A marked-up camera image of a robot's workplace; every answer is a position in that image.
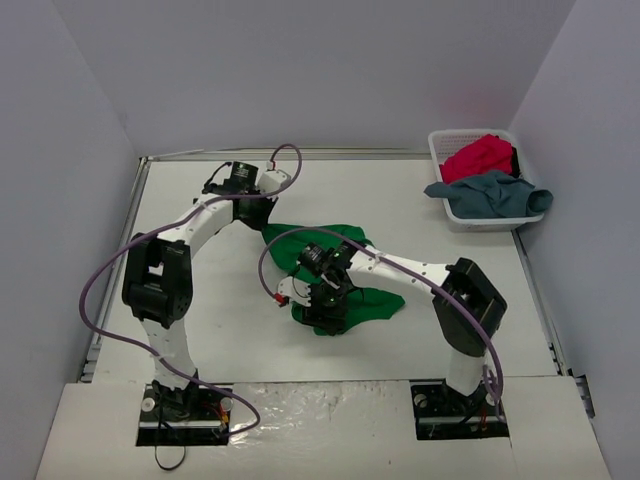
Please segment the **green t shirt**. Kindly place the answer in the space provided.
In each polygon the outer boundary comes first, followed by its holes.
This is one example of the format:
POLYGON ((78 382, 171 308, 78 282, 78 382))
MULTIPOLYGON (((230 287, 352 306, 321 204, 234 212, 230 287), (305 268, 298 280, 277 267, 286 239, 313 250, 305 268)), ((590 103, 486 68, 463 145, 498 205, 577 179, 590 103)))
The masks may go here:
MULTIPOLYGON (((262 231, 262 238, 266 247, 261 256, 270 255, 276 267, 286 273, 285 277, 348 290, 346 332, 361 323, 389 320, 405 306, 401 295, 356 278, 359 267, 373 265, 373 259, 364 253, 372 244, 359 227, 275 223, 262 231)), ((312 328, 307 323, 308 307, 294 302, 284 306, 291 307, 296 322, 312 328)))

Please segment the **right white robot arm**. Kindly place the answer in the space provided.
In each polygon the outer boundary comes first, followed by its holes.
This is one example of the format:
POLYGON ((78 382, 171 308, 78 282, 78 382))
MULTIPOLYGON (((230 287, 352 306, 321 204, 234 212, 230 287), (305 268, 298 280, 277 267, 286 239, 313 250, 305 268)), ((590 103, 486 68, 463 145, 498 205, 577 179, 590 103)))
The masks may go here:
POLYGON ((311 243, 297 265, 313 279, 307 296, 297 298, 302 323, 330 335, 346 331, 348 296, 357 290, 375 289, 431 306, 451 349, 445 404, 465 413, 478 403, 488 342, 507 303, 475 262, 460 258, 453 264, 424 263, 343 242, 330 249, 311 243))

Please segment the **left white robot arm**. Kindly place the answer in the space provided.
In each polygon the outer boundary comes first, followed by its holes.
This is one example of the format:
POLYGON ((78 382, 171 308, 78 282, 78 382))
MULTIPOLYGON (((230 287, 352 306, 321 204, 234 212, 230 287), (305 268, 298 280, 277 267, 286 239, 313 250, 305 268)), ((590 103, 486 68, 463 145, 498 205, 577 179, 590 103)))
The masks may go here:
POLYGON ((122 300, 141 322, 154 359, 153 386, 167 392, 165 406, 179 418, 195 415, 201 393, 193 381, 185 316, 193 300, 192 260, 223 228, 235 221, 260 231, 277 202, 276 192, 291 176, 273 167, 232 162, 228 178, 207 180, 179 225, 144 240, 127 255, 122 300))

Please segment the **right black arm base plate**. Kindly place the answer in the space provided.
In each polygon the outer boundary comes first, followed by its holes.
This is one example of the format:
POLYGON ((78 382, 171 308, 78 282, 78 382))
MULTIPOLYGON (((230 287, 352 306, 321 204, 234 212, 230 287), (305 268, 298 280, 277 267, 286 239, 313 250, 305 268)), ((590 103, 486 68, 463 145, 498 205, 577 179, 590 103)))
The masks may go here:
POLYGON ((508 438, 504 409, 493 403, 485 386, 464 396, 444 381, 410 384, 415 435, 418 441, 508 438))

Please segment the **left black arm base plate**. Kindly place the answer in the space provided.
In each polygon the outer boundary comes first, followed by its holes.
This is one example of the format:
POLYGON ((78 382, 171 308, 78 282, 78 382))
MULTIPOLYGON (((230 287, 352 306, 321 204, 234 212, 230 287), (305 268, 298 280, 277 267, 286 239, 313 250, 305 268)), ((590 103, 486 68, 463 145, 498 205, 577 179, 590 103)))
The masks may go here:
POLYGON ((155 384, 146 384, 142 396, 136 443, 154 446, 226 446, 234 401, 201 386, 189 387, 183 397, 155 384))

